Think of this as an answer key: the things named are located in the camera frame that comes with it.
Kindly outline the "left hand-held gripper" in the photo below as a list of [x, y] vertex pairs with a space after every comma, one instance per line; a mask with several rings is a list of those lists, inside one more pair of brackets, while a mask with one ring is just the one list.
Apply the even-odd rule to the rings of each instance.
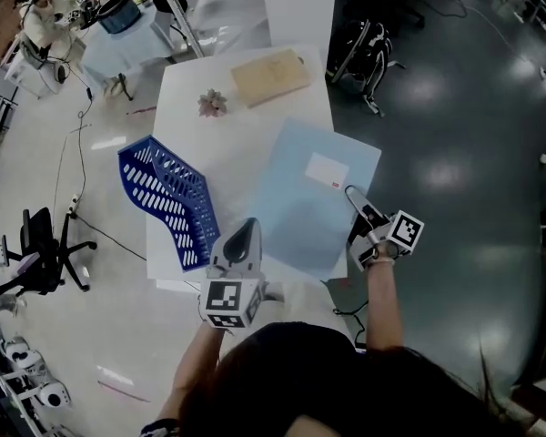
[[256, 218], [237, 222], [214, 243], [200, 295], [200, 312], [212, 327], [239, 330], [253, 323], [265, 299], [261, 244]]

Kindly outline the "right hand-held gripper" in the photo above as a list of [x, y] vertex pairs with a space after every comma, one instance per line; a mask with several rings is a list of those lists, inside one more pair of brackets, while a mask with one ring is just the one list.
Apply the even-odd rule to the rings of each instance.
[[423, 222], [402, 210], [383, 215], [353, 185], [345, 187], [345, 194], [359, 214], [349, 234], [348, 251], [360, 270], [413, 252], [424, 229]]

